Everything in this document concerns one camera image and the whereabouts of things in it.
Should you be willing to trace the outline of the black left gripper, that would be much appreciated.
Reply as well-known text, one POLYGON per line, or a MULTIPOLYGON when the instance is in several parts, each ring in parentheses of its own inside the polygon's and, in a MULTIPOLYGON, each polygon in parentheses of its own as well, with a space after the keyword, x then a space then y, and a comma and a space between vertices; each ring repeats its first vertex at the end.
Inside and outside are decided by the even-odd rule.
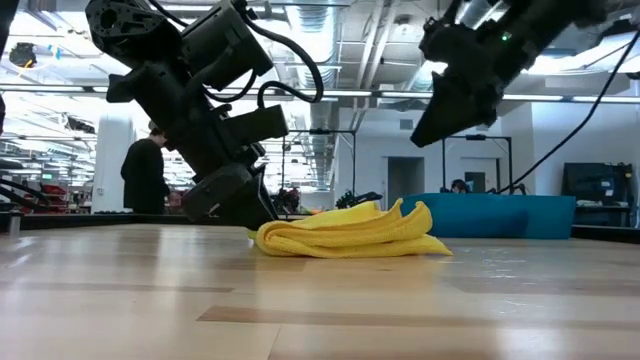
POLYGON ((217 216, 231 225, 258 230, 278 220, 263 184, 263 140, 288 134, 279 105, 230 117, 229 104, 214 107, 187 78, 166 63, 147 62, 125 75, 111 74, 106 99, 135 101, 165 133, 166 146, 177 151, 195 173, 195 186, 181 200, 193 221, 217 216))

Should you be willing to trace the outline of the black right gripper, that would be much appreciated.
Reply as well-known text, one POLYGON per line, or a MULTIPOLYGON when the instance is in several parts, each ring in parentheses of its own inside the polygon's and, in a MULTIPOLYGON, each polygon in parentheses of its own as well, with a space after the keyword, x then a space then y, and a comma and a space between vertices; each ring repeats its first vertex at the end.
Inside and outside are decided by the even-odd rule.
POLYGON ((485 22, 473 29, 477 54, 468 83, 451 74, 433 74, 433 95, 410 137, 419 148, 469 128, 496 121, 506 87, 541 52, 543 27, 537 19, 485 22))

